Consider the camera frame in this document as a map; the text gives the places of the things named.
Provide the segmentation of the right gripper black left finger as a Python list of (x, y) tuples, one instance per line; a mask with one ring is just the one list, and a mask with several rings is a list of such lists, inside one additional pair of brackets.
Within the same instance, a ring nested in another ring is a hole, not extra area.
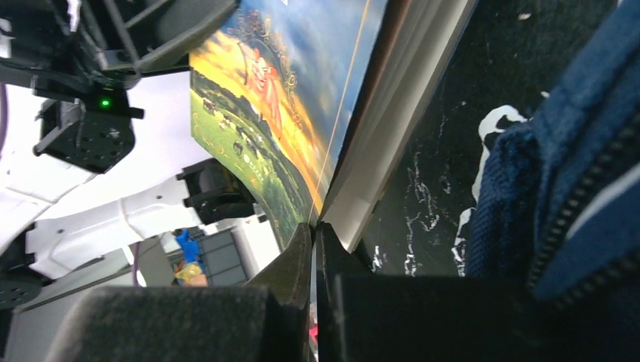
[(236, 287), (101, 287), (71, 309), (49, 361), (305, 361), (312, 233)]

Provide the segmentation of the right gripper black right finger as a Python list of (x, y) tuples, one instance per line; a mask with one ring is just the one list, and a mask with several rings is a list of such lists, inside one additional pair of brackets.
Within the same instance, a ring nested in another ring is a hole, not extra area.
[(315, 229), (322, 361), (637, 361), (639, 284), (537, 301), (500, 279), (375, 275)]

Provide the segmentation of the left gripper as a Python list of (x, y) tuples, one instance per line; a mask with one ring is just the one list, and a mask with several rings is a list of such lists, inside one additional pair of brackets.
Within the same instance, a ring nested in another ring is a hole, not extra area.
[(127, 92), (140, 79), (178, 72), (237, 1), (1, 3), (1, 81), (27, 87), (60, 116), (142, 118)]

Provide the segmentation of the Animal Farm green book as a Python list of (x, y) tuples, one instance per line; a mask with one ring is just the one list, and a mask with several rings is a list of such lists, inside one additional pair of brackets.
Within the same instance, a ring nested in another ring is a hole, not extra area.
[(278, 249), (335, 192), (350, 123), (400, 99), (472, 1), (242, 1), (189, 56), (191, 131), (269, 217)]

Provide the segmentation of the navy blue backpack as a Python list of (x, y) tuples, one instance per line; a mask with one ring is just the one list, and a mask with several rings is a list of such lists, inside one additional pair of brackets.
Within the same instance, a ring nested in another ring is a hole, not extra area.
[(624, 1), (485, 164), (466, 274), (558, 307), (639, 300), (639, 3)]

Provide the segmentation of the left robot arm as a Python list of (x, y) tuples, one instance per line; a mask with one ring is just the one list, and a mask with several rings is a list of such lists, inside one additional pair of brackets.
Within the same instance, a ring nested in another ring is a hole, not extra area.
[(1, 309), (114, 250), (254, 213), (187, 133), (188, 53), (237, 1), (1, 3)]

